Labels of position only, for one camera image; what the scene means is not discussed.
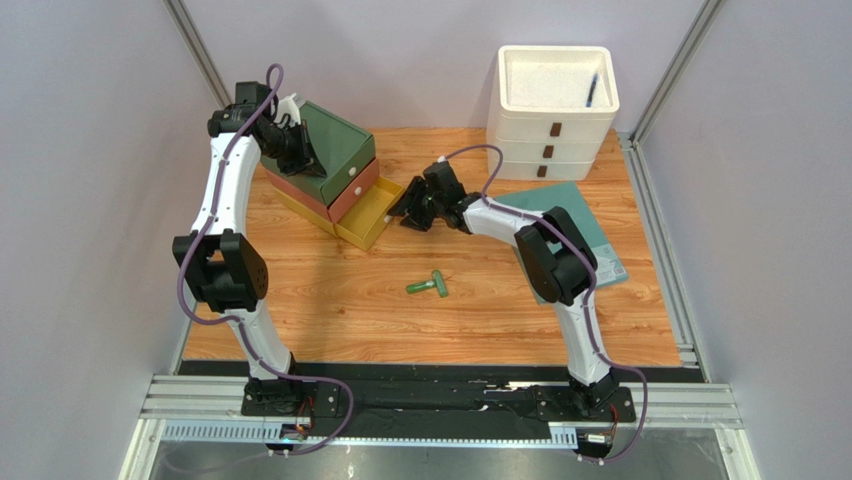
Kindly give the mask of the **green lip balm tube horizontal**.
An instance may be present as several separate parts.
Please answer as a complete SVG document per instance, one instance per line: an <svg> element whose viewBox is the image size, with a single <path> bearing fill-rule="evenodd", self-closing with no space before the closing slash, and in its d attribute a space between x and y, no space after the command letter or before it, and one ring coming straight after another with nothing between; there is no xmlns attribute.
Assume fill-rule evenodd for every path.
<svg viewBox="0 0 852 480"><path fill-rule="evenodd" d="M406 286L406 292L408 294L415 294L419 292L423 292L429 289L433 289L435 287L435 282L433 280L425 280L422 282L417 282L414 284L410 284Z"/></svg>

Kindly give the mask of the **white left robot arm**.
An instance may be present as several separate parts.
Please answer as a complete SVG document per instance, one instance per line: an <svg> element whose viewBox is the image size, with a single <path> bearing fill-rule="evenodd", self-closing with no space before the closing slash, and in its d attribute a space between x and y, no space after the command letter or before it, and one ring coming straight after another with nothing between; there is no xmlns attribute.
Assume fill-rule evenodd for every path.
<svg viewBox="0 0 852 480"><path fill-rule="evenodd" d="M246 237L251 179L262 157L276 160L287 175L324 176L301 117L303 103L297 94L279 99L276 88L256 81L237 84L235 102L207 122L211 164L197 218L189 234L172 243L178 292L190 291L217 313L213 324L231 328L255 381L292 377L293 356L266 305L266 263Z"/></svg>

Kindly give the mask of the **red drawer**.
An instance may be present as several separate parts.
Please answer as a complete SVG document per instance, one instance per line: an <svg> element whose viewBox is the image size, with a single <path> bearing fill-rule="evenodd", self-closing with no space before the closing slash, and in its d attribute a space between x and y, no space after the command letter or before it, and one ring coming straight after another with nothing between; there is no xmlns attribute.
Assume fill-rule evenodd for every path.
<svg viewBox="0 0 852 480"><path fill-rule="evenodd" d="M276 192L282 194L282 203L306 218L311 218L317 224L322 221L334 224L339 222L375 184L380 173L380 163L373 158L363 167L351 167L343 172L342 187L326 188L330 194L329 200L323 198L317 200L309 195L306 189L302 190L294 183L295 180L310 180L310 177L285 178L266 166L262 167L262 171Z"/></svg>

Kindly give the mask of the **green lip balm tube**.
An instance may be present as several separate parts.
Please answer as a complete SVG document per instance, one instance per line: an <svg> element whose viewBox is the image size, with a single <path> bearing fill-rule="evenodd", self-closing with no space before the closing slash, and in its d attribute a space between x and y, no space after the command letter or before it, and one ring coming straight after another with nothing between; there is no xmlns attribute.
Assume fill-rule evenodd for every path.
<svg viewBox="0 0 852 480"><path fill-rule="evenodd" d="M439 270L434 270L432 272L432 280L439 296L441 298L446 298L449 295L449 292L444 277Z"/></svg>

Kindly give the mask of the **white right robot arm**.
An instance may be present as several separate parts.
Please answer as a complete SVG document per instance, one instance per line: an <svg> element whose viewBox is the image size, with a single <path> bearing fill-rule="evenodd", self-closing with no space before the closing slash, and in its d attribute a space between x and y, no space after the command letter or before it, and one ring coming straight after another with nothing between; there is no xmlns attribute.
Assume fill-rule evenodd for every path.
<svg viewBox="0 0 852 480"><path fill-rule="evenodd" d="M522 210L467 192L448 163L435 162L411 180L388 213L417 231L442 219L451 229L515 248L527 280L557 316L574 389L591 405L615 392L594 306L597 259L564 208Z"/></svg>

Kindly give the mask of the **green top drawer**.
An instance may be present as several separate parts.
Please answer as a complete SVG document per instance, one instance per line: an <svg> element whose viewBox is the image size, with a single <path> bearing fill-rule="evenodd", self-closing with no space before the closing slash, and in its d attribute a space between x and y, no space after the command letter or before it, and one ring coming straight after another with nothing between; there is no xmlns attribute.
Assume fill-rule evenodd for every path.
<svg viewBox="0 0 852 480"><path fill-rule="evenodd" d="M329 200L330 194L326 188L342 187L343 172L351 167L363 167L375 158L375 140L369 131L311 101L305 101L300 111L301 118L308 122L311 140L327 176L286 176L278 170L274 159L262 157L260 163L285 178L310 177L310 180L295 180L294 183L300 189L306 189L307 193L317 200Z"/></svg>

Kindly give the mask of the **yellow bottom drawer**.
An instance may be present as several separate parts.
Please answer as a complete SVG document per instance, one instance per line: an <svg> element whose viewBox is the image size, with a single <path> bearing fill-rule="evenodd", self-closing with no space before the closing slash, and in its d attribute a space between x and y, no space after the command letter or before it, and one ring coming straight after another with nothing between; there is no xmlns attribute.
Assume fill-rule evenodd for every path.
<svg viewBox="0 0 852 480"><path fill-rule="evenodd" d="M390 222L388 211L401 198L403 190L401 185L379 177L337 223L322 218L278 189L275 193L283 205L323 231L368 251Z"/></svg>

